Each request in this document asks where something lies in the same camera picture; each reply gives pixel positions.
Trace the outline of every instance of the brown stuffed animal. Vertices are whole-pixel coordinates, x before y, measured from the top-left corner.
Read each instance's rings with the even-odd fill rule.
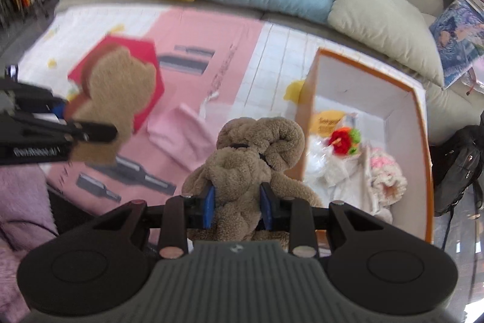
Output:
[[[287,233],[255,232],[261,219],[259,188],[270,183],[278,197],[300,197],[321,207],[313,190],[283,171],[294,166],[304,149],[304,133],[285,118],[238,118],[220,131],[217,150],[190,174],[183,195],[198,195],[209,182],[215,187],[215,215],[209,230],[190,230],[192,240],[244,241],[278,238]]]
[[[149,104],[156,86],[156,69],[131,56],[118,44],[106,44],[89,54],[82,69],[82,92],[64,111],[66,120],[113,124],[118,137],[110,144],[78,143],[74,162],[111,164],[132,134],[135,114]]]

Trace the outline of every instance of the black backpack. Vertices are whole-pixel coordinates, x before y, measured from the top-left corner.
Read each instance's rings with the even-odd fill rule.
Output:
[[[474,184],[476,208],[482,206],[482,189],[477,181],[484,167],[484,127],[466,126],[439,146],[430,147],[432,176],[434,180],[434,215],[453,209],[464,196],[464,191]],[[449,226],[444,238],[447,242]]]

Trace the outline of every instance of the pink plush fur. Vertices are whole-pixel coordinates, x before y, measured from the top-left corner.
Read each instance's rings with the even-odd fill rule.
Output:
[[[11,323],[20,321],[28,307],[16,283],[21,259],[54,236],[28,220],[56,231],[45,176],[38,166],[0,167],[0,315]]]

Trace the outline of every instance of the gray ribbed surface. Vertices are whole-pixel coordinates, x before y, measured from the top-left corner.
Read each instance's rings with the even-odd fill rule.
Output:
[[[231,251],[243,247],[239,253]],[[129,302],[93,317],[34,312],[25,323],[450,323],[442,312],[391,317],[367,312],[335,291],[319,263],[277,242],[200,242],[180,260],[163,260]]]

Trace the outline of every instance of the beige pillow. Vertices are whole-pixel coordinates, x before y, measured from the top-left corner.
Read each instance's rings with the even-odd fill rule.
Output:
[[[444,72],[421,12],[406,0],[335,0],[328,24],[437,84]]]

